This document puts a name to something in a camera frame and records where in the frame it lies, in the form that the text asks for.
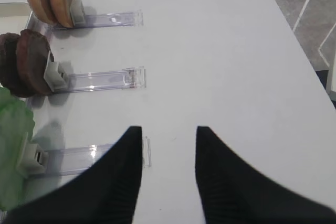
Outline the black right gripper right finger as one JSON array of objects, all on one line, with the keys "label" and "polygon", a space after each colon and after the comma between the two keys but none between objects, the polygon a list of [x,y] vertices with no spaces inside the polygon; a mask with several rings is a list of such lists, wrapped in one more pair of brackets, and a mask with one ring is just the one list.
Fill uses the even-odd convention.
[{"label": "black right gripper right finger", "polygon": [[206,223],[335,223],[335,211],[266,177],[208,126],[196,132],[195,176]]}]

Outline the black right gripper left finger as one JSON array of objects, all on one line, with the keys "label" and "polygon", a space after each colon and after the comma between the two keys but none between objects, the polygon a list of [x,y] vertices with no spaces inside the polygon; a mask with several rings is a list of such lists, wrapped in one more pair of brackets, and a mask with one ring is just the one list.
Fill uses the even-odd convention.
[{"label": "black right gripper left finger", "polygon": [[75,179],[11,210],[4,223],[132,223],[142,178],[142,129],[129,127]]}]

